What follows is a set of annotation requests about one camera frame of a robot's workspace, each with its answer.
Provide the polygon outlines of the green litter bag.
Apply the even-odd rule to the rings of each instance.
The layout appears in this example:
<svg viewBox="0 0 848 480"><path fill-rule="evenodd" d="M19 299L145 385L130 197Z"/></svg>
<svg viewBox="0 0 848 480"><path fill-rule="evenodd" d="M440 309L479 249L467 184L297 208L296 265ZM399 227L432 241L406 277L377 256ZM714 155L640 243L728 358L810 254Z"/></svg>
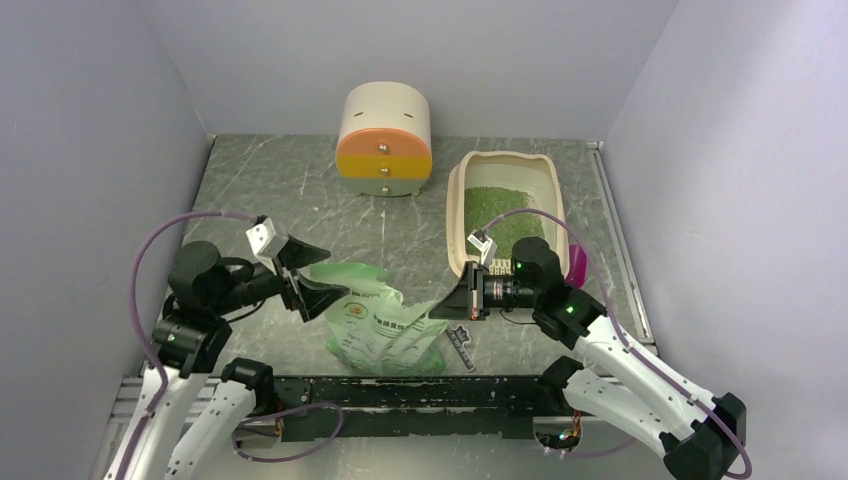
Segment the green litter bag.
<svg viewBox="0 0 848 480"><path fill-rule="evenodd" d="M406 305L384 282L387 272L361 263L319 264L308 278L349 289L324 313L327 350L346 366L377 376L441 374L446 366L435 340L448 322L431 319L432 301Z"/></svg>

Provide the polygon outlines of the magenta plastic scoop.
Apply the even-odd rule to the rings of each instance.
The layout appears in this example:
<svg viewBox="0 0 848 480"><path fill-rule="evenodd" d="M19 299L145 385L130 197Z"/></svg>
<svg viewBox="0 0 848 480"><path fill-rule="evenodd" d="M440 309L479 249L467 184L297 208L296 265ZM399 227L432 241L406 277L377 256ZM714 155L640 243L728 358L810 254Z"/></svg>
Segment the magenta plastic scoop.
<svg viewBox="0 0 848 480"><path fill-rule="evenodd" d="M579 244L569 245L569 269L565 274L565 283L571 287L581 289L586 284L588 257Z"/></svg>

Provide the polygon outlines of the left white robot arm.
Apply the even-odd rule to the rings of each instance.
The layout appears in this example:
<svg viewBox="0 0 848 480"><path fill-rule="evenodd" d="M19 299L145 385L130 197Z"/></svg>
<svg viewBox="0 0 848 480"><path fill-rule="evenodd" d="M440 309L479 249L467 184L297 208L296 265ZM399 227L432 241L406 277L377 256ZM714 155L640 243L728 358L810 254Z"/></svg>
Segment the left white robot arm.
<svg viewBox="0 0 848 480"><path fill-rule="evenodd" d="M183 427L232 334L226 315L280 297L305 322L349 294L349 288L303 277L301 269L327 259L269 223L246 232L254 262L225 258L207 241L178 250L168 284L164 317L152 332L151 372L143 377L129 429L107 470L108 479L190 479L220 445L253 419L279 420L307 406L286 409L271 366L237 358L221 374L212 400L189 428Z"/></svg>

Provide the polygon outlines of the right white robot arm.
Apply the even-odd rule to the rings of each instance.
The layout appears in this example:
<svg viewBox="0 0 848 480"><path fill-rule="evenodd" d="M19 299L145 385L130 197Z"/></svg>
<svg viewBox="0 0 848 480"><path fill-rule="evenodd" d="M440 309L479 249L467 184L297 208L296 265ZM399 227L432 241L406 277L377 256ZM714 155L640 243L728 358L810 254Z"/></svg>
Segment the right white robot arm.
<svg viewBox="0 0 848 480"><path fill-rule="evenodd" d="M723 479L745 440L746 406L716 396L628 338L591 295L566 284L561 261L538 237L512 248L511 273L465 263L456 287L429 311L437 320L482 320L492 310L528 309L533 323L568 355L540 378L550 413L588 413L661 457L676 479Z"/></svg>

